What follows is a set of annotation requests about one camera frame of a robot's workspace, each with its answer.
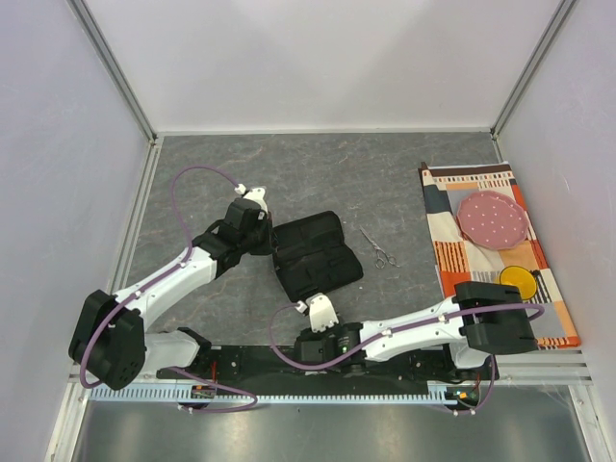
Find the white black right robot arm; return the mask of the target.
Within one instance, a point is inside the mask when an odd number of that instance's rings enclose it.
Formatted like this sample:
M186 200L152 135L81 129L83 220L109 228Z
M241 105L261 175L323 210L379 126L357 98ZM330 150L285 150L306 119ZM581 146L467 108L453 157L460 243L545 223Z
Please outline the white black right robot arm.
M524 303L518 288L463 282L454 295L421 311L379 321L330 320L296 338L294 360L304 371L385 363L403 353L442 347L443 372L455 379L483 366L490 356L538 349L531 322L545 307Z

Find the black zip tool case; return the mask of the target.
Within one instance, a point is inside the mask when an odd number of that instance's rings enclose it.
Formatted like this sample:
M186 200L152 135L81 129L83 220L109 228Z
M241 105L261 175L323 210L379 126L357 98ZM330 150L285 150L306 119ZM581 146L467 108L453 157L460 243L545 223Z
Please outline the black zip tool case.
M328 294L363 278L363 267L347 246L342 222L332 211L273 228L272 261L291 302Z

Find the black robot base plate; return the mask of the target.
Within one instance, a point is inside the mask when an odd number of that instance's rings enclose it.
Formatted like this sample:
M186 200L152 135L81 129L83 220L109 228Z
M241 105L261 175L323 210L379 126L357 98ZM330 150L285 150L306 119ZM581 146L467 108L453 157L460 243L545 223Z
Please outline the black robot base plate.
M416 382L440 381L448 384L488 380L492 374L491 360L488 358L482 359L477 367L455 366L449 346L403 352L384 362L368 360L363 352L357 352L328 367L300 364L293 359L293 352L294 348L290 346L281 347L279 353L268 346L211 346L199 352L185 370L201 378L228 381L263 378L268 374L296 377L321 373L339 377L393 379L408 376Z

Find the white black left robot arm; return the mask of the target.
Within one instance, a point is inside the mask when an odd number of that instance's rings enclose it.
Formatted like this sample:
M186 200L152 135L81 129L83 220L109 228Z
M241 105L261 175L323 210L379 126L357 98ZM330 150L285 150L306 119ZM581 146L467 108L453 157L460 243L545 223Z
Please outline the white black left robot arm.
M179 368L190 378L211 368L210 343L187 327L152 333L177 302L237 266L245 254L272 253L272 218L263 187L235 199L225 217L192 238L183 252L143 280L85 300L69 345L86 388L121 390L143 372Z

